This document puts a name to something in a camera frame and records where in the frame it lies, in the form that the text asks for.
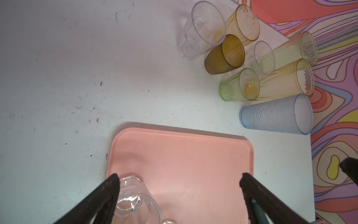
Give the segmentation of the clear faceted glass tumbler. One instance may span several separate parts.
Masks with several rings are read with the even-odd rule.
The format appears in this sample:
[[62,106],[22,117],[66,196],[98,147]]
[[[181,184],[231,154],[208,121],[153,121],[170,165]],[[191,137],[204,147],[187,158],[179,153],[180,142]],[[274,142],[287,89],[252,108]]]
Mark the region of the clear faceted glass tumbler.
[[162,216],[145,183],[132,175],[120,179],[113,224],[161,224]]

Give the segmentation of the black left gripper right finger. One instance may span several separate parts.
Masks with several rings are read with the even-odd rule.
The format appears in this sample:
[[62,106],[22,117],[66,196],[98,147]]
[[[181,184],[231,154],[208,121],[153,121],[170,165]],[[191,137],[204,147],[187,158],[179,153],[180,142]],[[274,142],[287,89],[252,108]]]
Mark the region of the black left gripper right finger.
[[249,220],[252,224],[306,224],[301,216],[296,214],[251,174],[243,173],[240,180]]

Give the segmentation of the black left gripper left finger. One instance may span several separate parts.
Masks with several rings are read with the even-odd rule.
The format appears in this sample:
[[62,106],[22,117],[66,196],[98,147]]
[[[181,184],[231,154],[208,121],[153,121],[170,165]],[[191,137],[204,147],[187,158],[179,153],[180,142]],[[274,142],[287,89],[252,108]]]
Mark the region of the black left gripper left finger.
[[84,200],[56,221],[57,224],[110,224],[120,192],[120,179],[110,175]]

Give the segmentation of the pink plastic tray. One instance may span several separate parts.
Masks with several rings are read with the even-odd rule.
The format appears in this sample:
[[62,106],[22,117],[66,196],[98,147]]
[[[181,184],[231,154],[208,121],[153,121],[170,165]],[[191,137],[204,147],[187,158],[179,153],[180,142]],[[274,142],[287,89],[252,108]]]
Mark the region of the pink plastic tray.
[[239,182],[254,172],[254,148],[240,138],[130,127],[112,142],[107,175],[135,175],[178,224],[247,224]]

